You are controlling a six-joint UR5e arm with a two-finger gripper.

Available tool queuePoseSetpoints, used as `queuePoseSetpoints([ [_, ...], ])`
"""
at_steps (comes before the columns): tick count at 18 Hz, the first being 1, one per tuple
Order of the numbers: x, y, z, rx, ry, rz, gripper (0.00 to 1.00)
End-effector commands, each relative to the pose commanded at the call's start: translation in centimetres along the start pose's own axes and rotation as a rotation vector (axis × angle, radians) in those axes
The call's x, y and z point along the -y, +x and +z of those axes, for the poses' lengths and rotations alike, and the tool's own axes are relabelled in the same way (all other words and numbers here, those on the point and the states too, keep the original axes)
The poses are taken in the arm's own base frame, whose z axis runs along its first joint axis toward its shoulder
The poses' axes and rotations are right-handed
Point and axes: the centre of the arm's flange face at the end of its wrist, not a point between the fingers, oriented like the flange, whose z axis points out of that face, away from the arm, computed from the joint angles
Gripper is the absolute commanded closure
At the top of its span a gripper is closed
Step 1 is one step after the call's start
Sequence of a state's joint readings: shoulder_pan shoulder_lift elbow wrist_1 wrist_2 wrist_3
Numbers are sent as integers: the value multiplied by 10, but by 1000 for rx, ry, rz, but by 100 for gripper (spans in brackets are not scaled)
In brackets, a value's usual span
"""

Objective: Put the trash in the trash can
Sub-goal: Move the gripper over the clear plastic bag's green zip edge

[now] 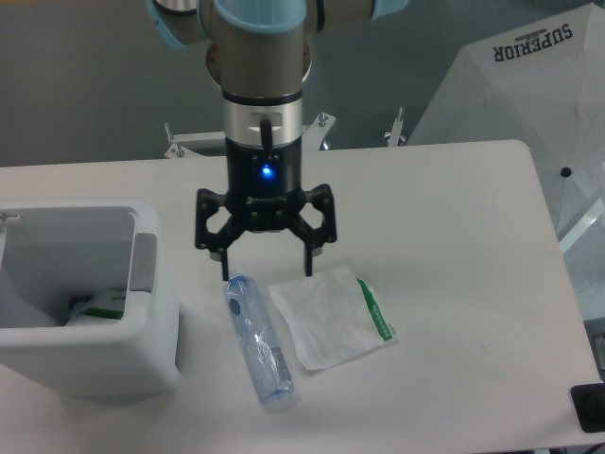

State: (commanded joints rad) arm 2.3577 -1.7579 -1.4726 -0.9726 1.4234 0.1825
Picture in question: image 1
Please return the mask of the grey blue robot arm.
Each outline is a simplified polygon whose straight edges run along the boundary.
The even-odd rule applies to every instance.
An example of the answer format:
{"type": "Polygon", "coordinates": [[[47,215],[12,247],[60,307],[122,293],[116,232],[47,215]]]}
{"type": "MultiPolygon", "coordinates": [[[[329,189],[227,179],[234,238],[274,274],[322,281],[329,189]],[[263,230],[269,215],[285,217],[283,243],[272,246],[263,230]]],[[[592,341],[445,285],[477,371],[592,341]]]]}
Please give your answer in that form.
{"type": "Polygon", "coordinates": [[[304,246],[304,271],[337,240],[327,184],[302,187],[305,38],[403,10],[402,1],[150,1],[170,46],[209,42],[207,68],[224,106],[228,188],[201,188],[195,245],[221,264],[244,233],[289,231],[304,246]]]}

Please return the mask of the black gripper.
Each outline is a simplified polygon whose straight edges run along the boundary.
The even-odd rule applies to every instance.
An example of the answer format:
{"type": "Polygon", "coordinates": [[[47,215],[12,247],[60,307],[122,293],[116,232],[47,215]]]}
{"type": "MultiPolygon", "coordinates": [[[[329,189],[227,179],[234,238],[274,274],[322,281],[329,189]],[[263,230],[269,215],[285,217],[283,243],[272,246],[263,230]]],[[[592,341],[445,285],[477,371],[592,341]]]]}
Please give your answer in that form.
{"type": "Polygon", "coordinates": [[[322,183],[302,190],[302,140],[268,148],[226,141],[228,190],[197,192],[195,246],[220,263],[223,280],[230,278],[228,250],[244,232],[289,230],[304,245],[303,268],[313,274],[313,259],[326,243],[337,241],[332,188],[322,183]],[[312,226],[302,215],[309,205],[320,215],[312,226]]]}

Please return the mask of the white metal robot base frame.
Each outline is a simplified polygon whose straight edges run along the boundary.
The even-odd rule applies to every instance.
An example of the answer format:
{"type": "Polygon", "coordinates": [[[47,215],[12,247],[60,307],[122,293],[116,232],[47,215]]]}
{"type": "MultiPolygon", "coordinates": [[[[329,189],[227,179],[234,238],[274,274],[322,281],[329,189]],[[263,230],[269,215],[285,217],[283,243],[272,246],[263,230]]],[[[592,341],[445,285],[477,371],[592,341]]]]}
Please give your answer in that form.
{"type": "MultiPolygon", "coordinates": [[[[310,125],[302,126],[302,151],[326,151],[333,148],[327,136],[337,123],[337,118],[321,112],[310,125]]],[[[196,156],[224,156],[225,138],[223,131],[173,134],[164,124],[168,148],[164,157],[168,159],[191,158],[196,156]]]]}

